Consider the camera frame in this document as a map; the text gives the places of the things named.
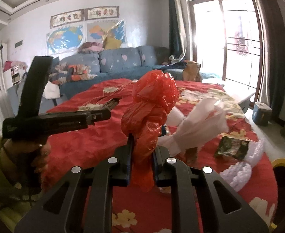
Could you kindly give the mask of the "person's left hand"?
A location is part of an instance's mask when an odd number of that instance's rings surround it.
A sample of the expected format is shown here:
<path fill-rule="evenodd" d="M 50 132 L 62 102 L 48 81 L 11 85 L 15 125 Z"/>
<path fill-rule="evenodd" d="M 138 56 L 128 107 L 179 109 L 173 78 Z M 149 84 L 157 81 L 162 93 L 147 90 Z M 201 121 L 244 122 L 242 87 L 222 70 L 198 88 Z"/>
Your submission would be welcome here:
<path fill-rule="evenodd" d="M 51 147 L 48 143 L 14 142 L 7 140 L 0 150 L 0 164 L 3 172 L 17 178 L 18 172 L 30 169 L 41 173 L 47 169 Z"/>

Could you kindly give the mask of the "green sleeved left forearm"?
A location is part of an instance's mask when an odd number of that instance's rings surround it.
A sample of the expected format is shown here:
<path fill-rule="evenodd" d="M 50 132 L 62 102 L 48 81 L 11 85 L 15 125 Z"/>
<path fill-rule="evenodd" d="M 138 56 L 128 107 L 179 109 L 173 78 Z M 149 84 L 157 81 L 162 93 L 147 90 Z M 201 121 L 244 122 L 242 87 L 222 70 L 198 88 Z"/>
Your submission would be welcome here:
<path fill-rule="evenodd" d="M 0 137 L 0 150 L 7 140 Z M 42 196 L 41 193 L 30 196 L 21 184 L 22 176 L 21 171 L 17 178 L 5 174 L 0 164 L 0 220 L 10 232 Z"/>

